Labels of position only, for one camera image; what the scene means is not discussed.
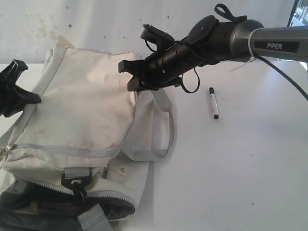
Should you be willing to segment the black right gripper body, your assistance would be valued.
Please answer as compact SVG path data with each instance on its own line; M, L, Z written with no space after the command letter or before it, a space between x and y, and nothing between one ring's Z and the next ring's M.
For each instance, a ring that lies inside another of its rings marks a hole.
M205 63L185 41L178 40L165 51L157 51L142 62L142 82L153 90L181 86L183 74Z

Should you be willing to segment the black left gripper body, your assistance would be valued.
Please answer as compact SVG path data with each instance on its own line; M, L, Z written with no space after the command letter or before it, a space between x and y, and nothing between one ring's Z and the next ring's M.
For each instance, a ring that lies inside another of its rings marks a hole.
M6 101L14 101L26 90L19 87L16 82L20 75L27 70L24 61L13 59L13 61L0 73L0 96Z

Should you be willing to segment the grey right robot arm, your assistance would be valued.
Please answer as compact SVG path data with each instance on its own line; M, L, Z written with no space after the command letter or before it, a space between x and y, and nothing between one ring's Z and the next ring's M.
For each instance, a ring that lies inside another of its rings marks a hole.
M159 90L181 84L181 75L223 61L248 62L252 57L306 62L306 26L264 28L255 20L220 22L210 15L200 20L182 40L144 24L141 38L157 49L143 60L123 60L120 73L130 73L129 91Z

